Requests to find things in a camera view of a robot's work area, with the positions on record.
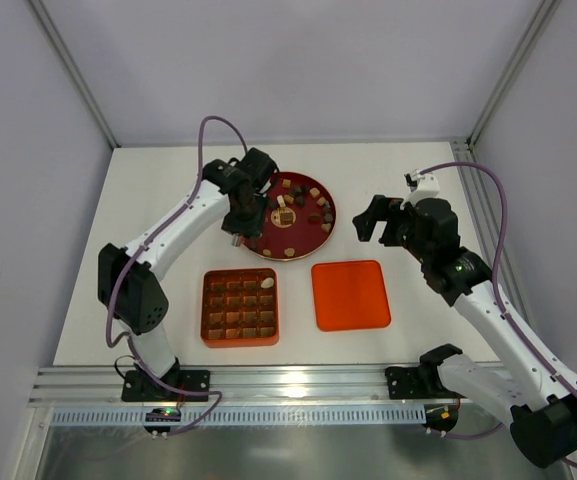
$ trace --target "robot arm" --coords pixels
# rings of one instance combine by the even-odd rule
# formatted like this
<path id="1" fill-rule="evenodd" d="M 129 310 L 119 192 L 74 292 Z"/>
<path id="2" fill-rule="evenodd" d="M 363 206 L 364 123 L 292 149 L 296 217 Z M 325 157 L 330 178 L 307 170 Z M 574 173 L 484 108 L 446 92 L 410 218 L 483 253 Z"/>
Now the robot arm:
<path id="1" fill-rule="evenodd" d="M 384 221 L 379 243 L 408 250 L 421 264 L 428 286 L 440 294 L 486 339 L 512 380 L 478 368 L 454 346 L 421 356 L 420 378 L 428 391 L 457 392 L 473 400 L 510 428 L 522 453 L 546 467 L 577 450 L 577 400 L 520 340 L 497 305 L 492 272 L 474 252 L 460 245 L 457 216 L 446 200 L 435 198 L 434 174 L 406 175 L 412 192 L 406 199 L 376 195 L 353 219 L 360 241 L 369 241 L 376 222 Z M 577 375 L 537 337 L 501 291 L 501 300 L 536 350 L 550 359 L 557 375 L 577 387 Z"/>
<path id="2" fill-rule="evenodd" d="M 276 170 L 275 162 L 254 148 L 241 161 L 213 160 L 208 163 L 193 204 L 167 225 L 130 267 L 119 290 L 114 314 L 131 335 L 141 360 L 157 377 L 162 378 L 177 365 L 162 325 L 168 311 L 168 299 L 160 282 L 183 251 L 220 219 L 223 219 L 222 230 L 233 236 L 258 237 L 268 205 L 268 197 L 263 192 Z M 108 244 L 101 250 L 98 298 L 106 307 L 119 272 L 130 257 L 189 197 L 187 194 L 162 220 L 125 247 Z"/>

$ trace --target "orange tray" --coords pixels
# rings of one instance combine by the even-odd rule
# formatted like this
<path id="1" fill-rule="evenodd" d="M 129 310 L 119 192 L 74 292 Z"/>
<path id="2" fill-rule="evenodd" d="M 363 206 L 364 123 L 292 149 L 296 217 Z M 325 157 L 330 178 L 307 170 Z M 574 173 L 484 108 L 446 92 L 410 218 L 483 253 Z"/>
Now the orange tray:
<path id="1" fill-rule="evenodd" d="M 272 279 L 272 287 L 262 288 Z M 209 347 L 258 347 L 279 340 L 277 275 L 270 268 L 215 270 L 204 276 L 201 339 Z"/>
<path id="2" fill-rule="evenodd" d="M 312 267 L 312 288 L 324 332 L 390 325 L 384 277 L 374 260 L 319 263 Z"/>

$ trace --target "gray wall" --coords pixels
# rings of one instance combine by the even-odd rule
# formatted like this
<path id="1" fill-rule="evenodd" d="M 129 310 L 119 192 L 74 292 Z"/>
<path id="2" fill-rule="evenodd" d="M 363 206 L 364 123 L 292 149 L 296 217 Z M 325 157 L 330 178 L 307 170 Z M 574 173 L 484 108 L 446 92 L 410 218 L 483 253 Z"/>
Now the gray wall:
<path id="1" fill-rule="evenodd" d="M 123 145 L 465 136 L 539 3 L 45 0 Z"/>
<path id="2" fill-rule="evenodd" d="M 109 157 L 24 2 L 0 0 L 0 478 L 56 348 Z"/>
<path id="3" fill-rule="evenodd" d="M 509 246 L 536 327 L 577 370 L 577 1 L 562 2 L 478 153 L 508 189 Z"/>

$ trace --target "white table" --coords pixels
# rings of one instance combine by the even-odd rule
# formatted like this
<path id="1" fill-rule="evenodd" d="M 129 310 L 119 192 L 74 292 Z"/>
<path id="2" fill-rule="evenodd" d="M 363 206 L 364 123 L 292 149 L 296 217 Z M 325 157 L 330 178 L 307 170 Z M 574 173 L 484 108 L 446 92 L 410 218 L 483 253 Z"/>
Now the white table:
<path id="1" fill-rule="evenodd" d="M 163 288 L 170 300 L 164 320 L 170 344 L 181 363 L 194 365 L 278 365 L 409 363 L 444 343 L 461 347 L 475 361 L 497 361 L 477 331 L 448 308 L 425 284 L 417 261 L 400 248 L 357 241 L 353 216 L 372 196 L 404 196 L 403 175 L 414 168 L 453 160 L 448 143 L 266 145 L 258 146 L 284 171 L 321 181 L 337 206 L 335 231 L 313 255 L 272 262 L 230 246 L 220 223 L 210 227 L 169 270 Z M 209 147 L 205 159 L 241 156 L 241 148 Z M 125 148 L 115 150 L 97 207 L 77 283 L 66 317 L 55 365 L 110 365 L 128 353 L 104 342 L 105 307 L 97 300 L 97 255 L 108 242 L 123 246 L 164 215 L 191 188 L 197 149 Z M 475 228 L 457 169 L 438 174 L 442 197 L 459 216 L 462 243 L 479 251 Z M 325 333 L 317 328 L 310 269 L 323 262 L 374 259 L 383 270 L 392 312 L 388 328 Z M 279 342 L 272 347 L 221 348 L 199 336 L 201 285 L 213 269 L 271 267 L 278 275 Z"/>

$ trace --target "red round tray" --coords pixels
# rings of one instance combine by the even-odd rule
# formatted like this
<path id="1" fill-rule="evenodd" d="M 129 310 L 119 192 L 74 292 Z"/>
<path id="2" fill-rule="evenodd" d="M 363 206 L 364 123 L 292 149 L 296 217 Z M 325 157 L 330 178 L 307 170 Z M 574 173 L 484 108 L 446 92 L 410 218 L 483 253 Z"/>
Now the red round tray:
<path id="1" fill-rule="evenodd" d="M 286 179 L 291 182 L 288 188 L 282 185 L 282 182 Z M 254 240 L 245 239 L 243 242 L 249 250 L 269 260 L 297 260 L 318 250 L 326 243 L 328 238 L 330 238 L 330 235 L 332 235 L 335 229 L 337 210 L 332 196 L 328 190 L 326 190 L 326 187 L 317 180 L 302 175 L 301 173 L 281 172 L 279 174 L 279 180 L 268 192 L 268 197 L 270 201 L 273 199 L 276 200 L 278 195 L 290 194 L 294 187 L 301 185 L 307 185 L 309 189 L 317 188 L 320 193 L 317 198 L 313 198 L 310 192 L 303 194 L 302 198 L 305 200 L 303 207 L 298 206 L 296 202 L 293 204 L 286 203 L 286 208 L 294 213 L 293 222 L 289 226 L 281 225 L 278 219 L 280 211 L 283 211 L 281 208 L 272 210 L 269 207 L 266 211 L 261 237 Z M 328 200 L 330 204 L 331 214 L 333 216 L 330 232 L 326 232 L 321 228 L 321 226 L 326 223 L 324 221 L 324 207 L 317 205 L 317 201 L 321 197 Z M 313 213 L 320 214 L 321 219 L 319 222 L 310 223 L 308 221 L 308 217 Z M 292 257 L 288 257 L 285 254 L 285 250 L 289 248 L 295 250 L 294 256 Z M 269 250 L 270 255 L 264 255 L 264 250 Z"/>

